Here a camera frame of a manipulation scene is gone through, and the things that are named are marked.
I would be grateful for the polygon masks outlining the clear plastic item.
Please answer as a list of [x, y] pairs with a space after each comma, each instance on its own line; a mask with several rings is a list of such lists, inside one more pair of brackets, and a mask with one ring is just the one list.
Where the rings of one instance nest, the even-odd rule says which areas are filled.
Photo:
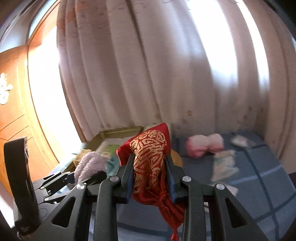
[[241, 147], [241, 148], [252, 148], [256, 146], [256, 143], [253, 142], [252, 140], [243, 137], [241, 135], [235, 135], [231, 139], [231, 143], [235, 146]]

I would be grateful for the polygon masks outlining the teal cloth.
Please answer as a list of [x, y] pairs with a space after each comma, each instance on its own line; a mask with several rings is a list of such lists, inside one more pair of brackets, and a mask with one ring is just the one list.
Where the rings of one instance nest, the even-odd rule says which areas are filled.
[[120, 161], [118, 156], [113, 155], [109, 160], [107, 160], [106, 162], [107, 177], [115, 176], [119, 166], [120, 166]]

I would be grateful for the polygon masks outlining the pink floral curtain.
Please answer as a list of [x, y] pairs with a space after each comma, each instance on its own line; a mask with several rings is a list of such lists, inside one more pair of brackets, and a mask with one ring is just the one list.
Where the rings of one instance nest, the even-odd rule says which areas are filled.
[[61, 1], [60, 70], [79, 134], [170, 123], [250, 129], [295, 155], [295, 47], [263, 1]]

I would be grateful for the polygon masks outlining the yellow sponge cloth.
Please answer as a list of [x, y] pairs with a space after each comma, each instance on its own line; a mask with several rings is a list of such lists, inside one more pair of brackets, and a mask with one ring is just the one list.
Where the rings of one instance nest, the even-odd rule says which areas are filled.
[[79, 165], [80, 161], [82, 160], [82, 158], [83, 158], [88, 152], [91, 152], [91, 151], [92, 151], [92, 150], [90, 150], [90, 149], [82, 149], [82, 150], [80, 151], [80, 153], [78, 153], [78, 154], [76, 155], [76, 157], [74, 158], [74, 160], [73, 160], [73, 164], [74, 164], [74, 166], [77, 167], [77, 166]]

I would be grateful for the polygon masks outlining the red gold drawstring pouch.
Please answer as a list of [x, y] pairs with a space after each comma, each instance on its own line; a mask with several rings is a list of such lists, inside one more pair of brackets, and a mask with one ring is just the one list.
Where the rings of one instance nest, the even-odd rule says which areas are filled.
[[171, 240], [179, 240], [178, 228], [184, 220], [184, 208], [174, 204], [166, 182], [165, 156], [171, 153], [169, 129], [166, 123], [139, 133], [117, 150], [120, 165], [125, 166], [131, 154], [133, 162], [132, 197], [143, 205], [153, 205], [172, 228]]

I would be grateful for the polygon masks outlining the pale yellow tissue box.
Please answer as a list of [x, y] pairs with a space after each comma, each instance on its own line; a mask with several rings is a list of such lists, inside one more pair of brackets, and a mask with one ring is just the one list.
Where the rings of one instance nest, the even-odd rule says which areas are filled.
[[[173, 137], [172, 124], [171, 124], [171, 123], [167, 123], [167, 122], [165, 122], [165, 124], [166, 124], [167, 127], [168, 127], [168, 131], [169, 131], [170, 139], [172, 139], [172, 137]], [[143, 132], [146, 131], [146, 130], [148, 130], [148, 129], [150, 129], [150, 128], [153, 128], [153, 127], [155, 127], [155, 126], [157, 126], [157, 125], [158, 125], [158, 124], [153, 124], [153, 125], [145, 126], [145, 127], [143, 128]]]

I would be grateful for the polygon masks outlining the pink white rolled socks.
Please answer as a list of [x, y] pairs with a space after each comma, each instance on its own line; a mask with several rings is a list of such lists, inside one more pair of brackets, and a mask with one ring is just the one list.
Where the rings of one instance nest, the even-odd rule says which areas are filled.
[[218, 133], [209, 136], [194, 135], [186, 141], [186, 151], [191, 158], [200, 158], [207, 152], [216, 154], [224, 150], [224, 139]]

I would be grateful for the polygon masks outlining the green tissue pack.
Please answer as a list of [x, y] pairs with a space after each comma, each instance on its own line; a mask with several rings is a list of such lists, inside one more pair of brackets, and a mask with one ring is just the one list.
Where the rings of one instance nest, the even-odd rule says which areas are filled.
[[95, 151], [99, 154], [103, 160], [107, 161], [111, 157], [116, 155], [116, 150], [120, 147], [120, 145], [115, 143], [110, 143], [108, 141], [104, 141]]

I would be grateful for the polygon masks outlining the wooden door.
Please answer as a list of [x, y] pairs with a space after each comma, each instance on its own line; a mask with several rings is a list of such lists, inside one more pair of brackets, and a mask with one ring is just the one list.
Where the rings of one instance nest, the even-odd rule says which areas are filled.
[[11, 194], [4, 163], [4, 144], [27, 137], [31, 180], [47, 176], [58, 164], [39, 123], [28, 77], [28, 47], [25, 45], [1, 53], [1, 73], [13, 86], [6, 104], [1, 105], [1, 183]]

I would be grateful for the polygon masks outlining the teal white wipes packet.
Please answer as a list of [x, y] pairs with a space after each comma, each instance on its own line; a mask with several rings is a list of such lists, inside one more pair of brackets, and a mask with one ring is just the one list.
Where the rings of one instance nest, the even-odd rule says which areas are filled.
[[239, 168], [235, 164], [235, 154], [234, 150], [226, 150], [214, 155], [213, 174], [211, 177], [213, 183], [227, 179], [239, 172]]

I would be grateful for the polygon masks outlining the gold metal tray box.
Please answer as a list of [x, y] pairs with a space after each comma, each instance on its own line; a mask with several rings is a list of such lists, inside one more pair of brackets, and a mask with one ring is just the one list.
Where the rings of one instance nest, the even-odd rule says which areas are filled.
[[78, 153], [74, 154], [72, 160], [68, 161], [66, 164], [62, 164], [61, 167], [57, 168], [57, 170], [61, 171], [62, 173], [67, 171], [74, 171], [75, 167], [77, 166], [77, 162], [74, 161], [74, 159], [77, 157], [77, 155], [81, 156], [82, 154], [85, 154], [87, 150], [98, 150], [98, 148], [104, 141], [107, 141], [111, 144], [122, 145], [131, 137], [134, 137], [141, 131], [143, 131], [143, 129], [144, 128], [142, 126], [132, 126], [100, 132], [91, 141], [83, 143]]

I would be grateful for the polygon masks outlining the pink fuzzy cloth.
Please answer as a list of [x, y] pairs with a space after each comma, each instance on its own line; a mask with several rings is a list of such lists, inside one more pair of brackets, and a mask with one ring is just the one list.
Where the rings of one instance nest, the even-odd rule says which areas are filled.
[[88, 152], [75, 169], [75, 182], [76, 184], [81, 183], [100, 171], [106, 171], [106, 160], [96, 152]]

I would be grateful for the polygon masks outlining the round gold pink tin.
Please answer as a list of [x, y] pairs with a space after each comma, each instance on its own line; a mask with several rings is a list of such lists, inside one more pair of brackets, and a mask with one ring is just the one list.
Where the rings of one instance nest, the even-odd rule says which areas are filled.
[[172, 159], [175, 166], [178, 166], [181, 168], [183, 167], [183, 161], [182, 161], [181, 156], [173, 149], [171, 149], [171, 159]]

